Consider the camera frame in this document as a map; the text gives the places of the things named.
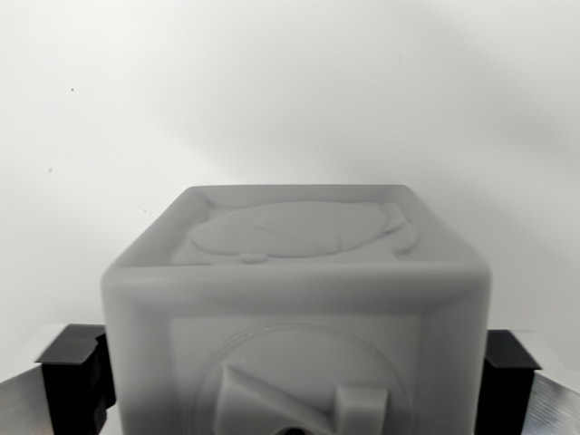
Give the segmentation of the black padded gripper right finger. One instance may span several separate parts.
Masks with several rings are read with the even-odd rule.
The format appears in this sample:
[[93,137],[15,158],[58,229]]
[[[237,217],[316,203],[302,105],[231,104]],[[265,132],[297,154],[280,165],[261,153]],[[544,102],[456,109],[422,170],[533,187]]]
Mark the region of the black padded gripper right finger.
[[529,331],[488,331],[477,434],[577,434],[579,371]]

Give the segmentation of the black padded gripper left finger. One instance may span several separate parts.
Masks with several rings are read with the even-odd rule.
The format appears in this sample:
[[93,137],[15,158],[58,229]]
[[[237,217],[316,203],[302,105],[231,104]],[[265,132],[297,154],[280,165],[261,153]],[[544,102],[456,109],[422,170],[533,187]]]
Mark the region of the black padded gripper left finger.
[[99,434],[115,403],[102,324],[48,324],[1,351],[3,434]]

